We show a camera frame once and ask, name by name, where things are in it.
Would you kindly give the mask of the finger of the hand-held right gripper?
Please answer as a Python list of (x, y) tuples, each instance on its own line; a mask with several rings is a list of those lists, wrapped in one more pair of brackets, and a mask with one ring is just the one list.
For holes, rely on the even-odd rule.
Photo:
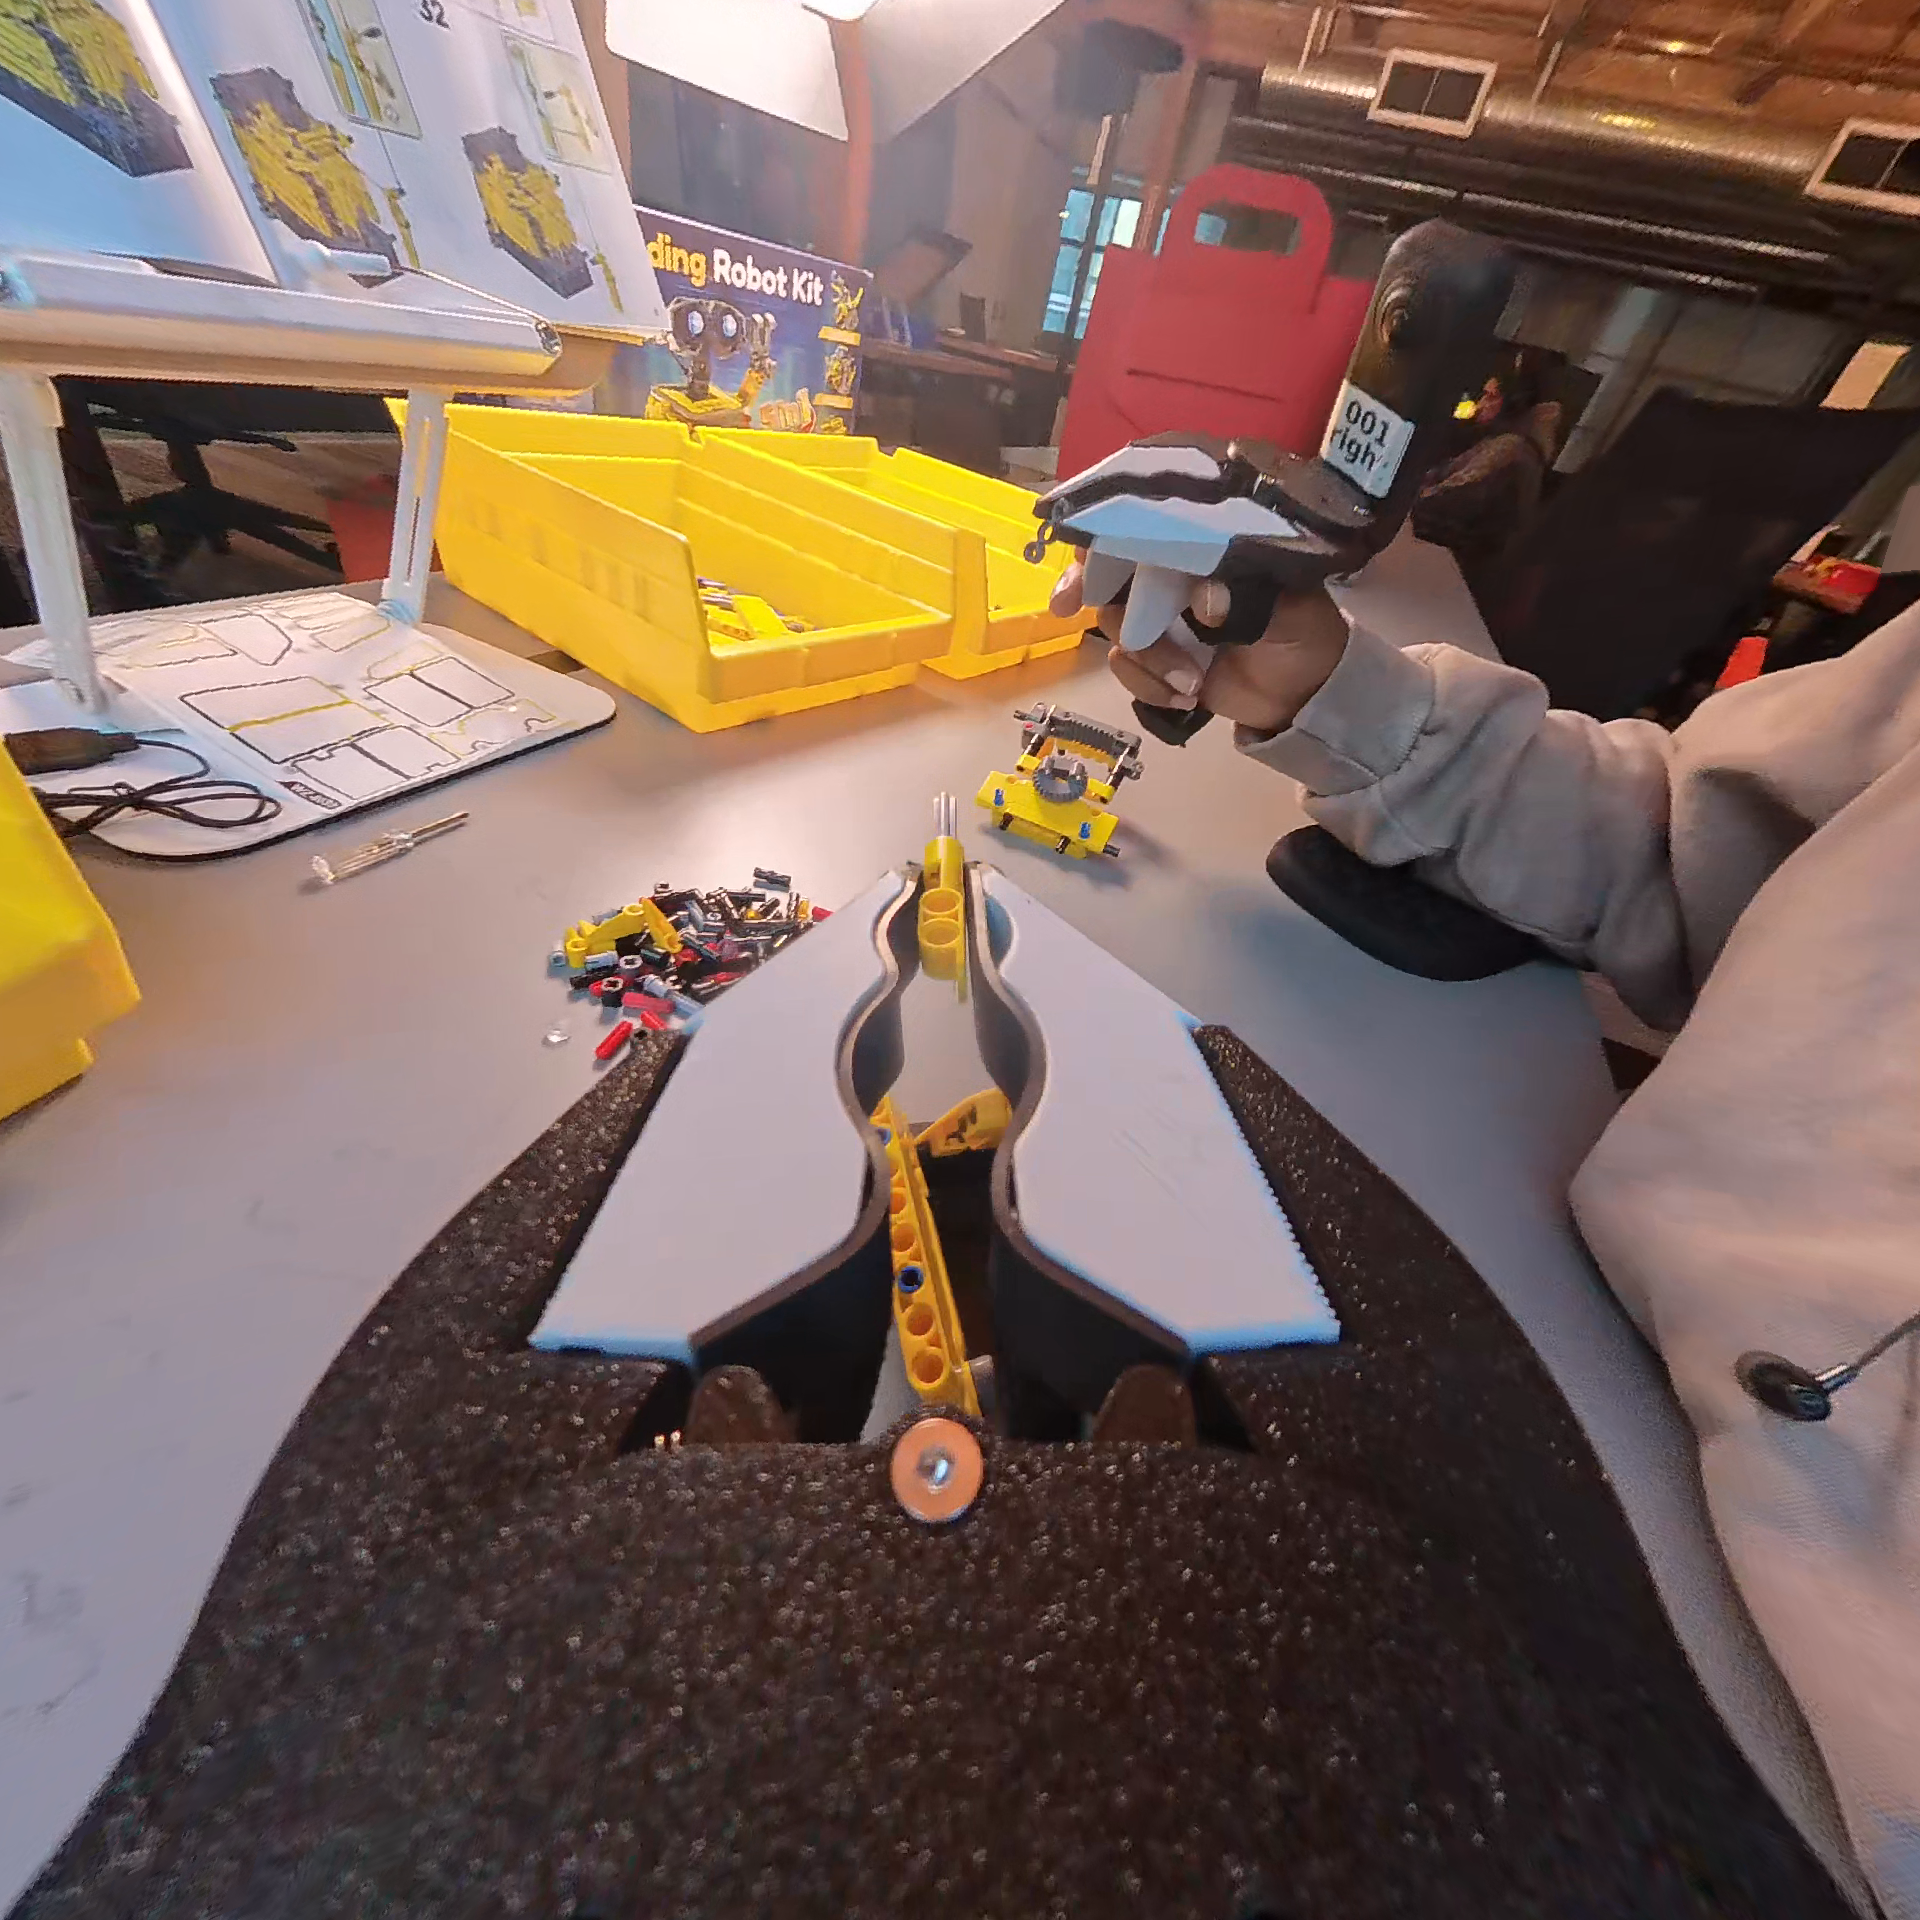
[(1058, 500), (1051, 536), (1081, 552), (1084, 601), (1120, 607), (1113, 640), (1130, 656), (1159, 640), (1189, 656), (1254, 647), (1303, 581), (1303, 522), (1251, 496)]
[(1058, 480), (1035, 500), (1035, 519), (1100, 519), (1133, 509), (1218, 506), (1241, 493), (1224, 438), (1143, 438)]

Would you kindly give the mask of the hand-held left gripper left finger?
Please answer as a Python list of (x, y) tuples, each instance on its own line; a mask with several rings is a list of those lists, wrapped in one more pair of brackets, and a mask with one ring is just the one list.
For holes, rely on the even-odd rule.
[(712, 1365), (807, 1277), (849, 1260), (875, 1198), (875, 1091), (856, 1081), (872, 1019), (898, 1071), (898, 918), (918, 872), (859, 898), (735, 983), (676, 1055), (549, 1296), (532, 1345)]

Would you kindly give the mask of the yellow plastic bin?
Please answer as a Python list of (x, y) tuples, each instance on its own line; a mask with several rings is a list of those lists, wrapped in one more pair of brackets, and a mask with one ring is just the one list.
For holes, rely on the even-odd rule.
[[(947, 653), (940, 571), (849, 536), (780, 487), (780, 460), (689, 428), (451, 405), (438, 506), (447, 581), (689, 731), (826, 709)], [(813, 620), (712, 647), (699, 578)]]
[(875, 536), (931, 562), (940, 571), (934, 607), (953, 614), (934, 673), (983, 679), (1081, 647), (1087, 617), (1051, 611), (1064, 558), (1025, 555), (1038, 532), (1035, 493), (875, 438), (705, 428), (702, 441), (797, 467), (803, 480), (780, 487), (793, 503), (820, 506), (849, 536)]
[(3, 758), (3, 1120), (82, 1078), (137, 999), (108, 911)]

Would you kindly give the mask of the yellow toy robot model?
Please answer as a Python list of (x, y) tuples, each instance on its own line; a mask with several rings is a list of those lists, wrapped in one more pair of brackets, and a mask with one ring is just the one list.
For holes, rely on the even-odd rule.
[(891, 1097), (872, 1110), (888, 1166), (891, 1316), (901, 1371), (921, 1404), (973, 1420), (996, 1414), (996, 1368), (986, 1352), (973, 1355), (967, 1345), (927, 1162), (989, 1156), (1009, 1117), (1012, 1107), (999, 1091), (976, 1091), (921, 1130), (901, 1120)]

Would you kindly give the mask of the pile of black red pins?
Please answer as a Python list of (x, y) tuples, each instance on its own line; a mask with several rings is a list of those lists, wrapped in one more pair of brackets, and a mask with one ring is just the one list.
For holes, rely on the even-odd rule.
[(803, 931), (829, 921), (826, 904), (800, 895), (774, 869), (754, 869), (744, 888), (660, 882), (640, 898), (656, 898), (679, 927), (676, 957), (620, 940), (620, 957), (591, 957), (581, 973), (571, 973), (562, 937), (575, 924), (549, 950), (549, 976), (604, 1029), (594, 1042), (598, 1064), (611, 1064), (647, 1038), (689, 1038), (705, 1022), (709, 1002), (797, 944)]

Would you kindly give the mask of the yellow gear rack subassembly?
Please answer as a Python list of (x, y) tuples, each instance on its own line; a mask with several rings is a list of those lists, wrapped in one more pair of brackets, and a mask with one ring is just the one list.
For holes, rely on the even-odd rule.
[[(1055, 702), (1016, 709), (1022, 725), (1012, 771), (989, 771), (976, 790), (976, 807), (989, 826), (1032, 839), (1058, 856), (1120, 859), (1113, 803), (1127, 780), (1143, 774), (1140, 731), (1113, 728)], [(1042, 803), (1032, 790), (1032, 767), (1068, 751), (1091, 764), (1091, 790), (1081, 803)]]

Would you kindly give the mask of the assorted grey blue small parts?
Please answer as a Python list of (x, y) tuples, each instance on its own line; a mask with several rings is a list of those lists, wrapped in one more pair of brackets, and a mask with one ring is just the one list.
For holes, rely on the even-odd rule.
[(758, 594), (699, 578), (699, 601), (712, 647), (784, 643), (813, 633), (813, 620), (787, 614)]

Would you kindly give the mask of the grey desk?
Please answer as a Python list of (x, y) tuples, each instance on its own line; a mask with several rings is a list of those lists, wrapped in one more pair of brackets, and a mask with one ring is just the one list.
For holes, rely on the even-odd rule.
[[(591, 1087), (549, 980), (575, 918), (787, 872), (826, 908), (973, 813), (1012, 709), (1127, 702), (1094, 647), (692, 735), (611, 725), (297, 842), (157, 865), (82, 849), (140, 986), (59, 1097), (3, 1127), (3, 1904), (157, 1698), (287, 1424), (457, 1205)], [(320, 888), (313, 856), (467, 810)], [(1597, 1440), (1662, 1597), (1708, 1567), (1691, 1437), (1580, 1254), (1564, 1195), (1620, 1107), (1580, 976), (1394, 973), (1283, 901), (1296, 790), (1215, 725), (1149, 748), (1127, 849), (996, 862), (1189, 1012), (1231, 1025), (1522, 1316)], [(549, 1025), (571, 1042), (542, 1045)]]

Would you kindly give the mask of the person's right hand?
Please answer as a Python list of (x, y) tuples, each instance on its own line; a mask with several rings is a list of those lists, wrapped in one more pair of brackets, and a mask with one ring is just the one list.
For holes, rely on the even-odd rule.
[(1280, 594), (1257, 643), (1211, 647), (1198, 663), (1172, 637), (1143, 650), (1107, 647), (1113, 679), (1146, 709), (1202, 709), (1231, 722), (1241, 744), (1287, 731), (1339, 669), (1349, 620), (1326, 588)]

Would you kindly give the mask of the red tote bag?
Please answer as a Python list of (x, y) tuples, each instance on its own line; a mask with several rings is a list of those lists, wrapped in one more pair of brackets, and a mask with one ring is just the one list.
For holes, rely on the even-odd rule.
[(1064, 398), (1058, 477), (1162, 431), (1313, 454), (1371, 300), (1332, 274), (1316, 183), (1218, 163), (1156, 251), (1107, 251)]

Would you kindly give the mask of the blue robot kit box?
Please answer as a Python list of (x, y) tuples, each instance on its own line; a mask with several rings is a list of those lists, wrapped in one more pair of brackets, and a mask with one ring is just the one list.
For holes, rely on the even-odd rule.
[(637, 206), (666, 333), (617, 353), (594, 408), (689, 428), (849, 438), (875, 278)]

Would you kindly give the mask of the white lamp panel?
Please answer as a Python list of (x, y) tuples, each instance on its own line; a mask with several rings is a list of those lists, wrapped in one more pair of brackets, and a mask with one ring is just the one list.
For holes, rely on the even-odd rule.
[(803, 131), (908, 131), (1058, 3), (607, 3), (607, 49)]

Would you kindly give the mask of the black office chair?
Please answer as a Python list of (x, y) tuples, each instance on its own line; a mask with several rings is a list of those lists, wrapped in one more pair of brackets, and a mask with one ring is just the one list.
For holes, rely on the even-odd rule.
[[(167, 568), (196, 549), (229, 555), (235, 536), (323, 568), (330, 578), (343, 575), (340, 545), (327, 519), (222, 490), (206, 467), (206, 447), (219, 441), (294, 454), (291, 441), (216, 424), (199, 411), (186, 411), (183, 402), (160, 398), (157, 382), (62, 379), (56, 395), (69, 506), (78, 539), (118, 607), (163, 604)], [(108, 431), (160, 444), (173, 487), (124, 500), (104, 444)]]

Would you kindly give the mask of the white building instruction booklet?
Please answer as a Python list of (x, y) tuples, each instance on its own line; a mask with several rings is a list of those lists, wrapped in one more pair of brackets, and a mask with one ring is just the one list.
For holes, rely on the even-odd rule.
[(666, 330), (575, 3), (3, 3), (3, 245)]

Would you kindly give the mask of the small clear-handled screwdriver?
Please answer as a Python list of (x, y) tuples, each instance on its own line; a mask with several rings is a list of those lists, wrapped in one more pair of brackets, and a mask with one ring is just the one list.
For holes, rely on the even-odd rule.
[(441, 820), (418, 823), (415, 829), (385, 829), (376, 839), (369, 839), (366, 846), (349, 849), (343, 856), (313, 856), (310, 878), (320, 888), (340, 885), (340, 882), (366, 875), (385, 862), (395, 862), (408, 852), (418, 852), (421, 846), (431, 846), (454, 829), (464, 829), (467, 820), (470, 820), (467, 810), (457, 810), (457, 813), (444, 813)]

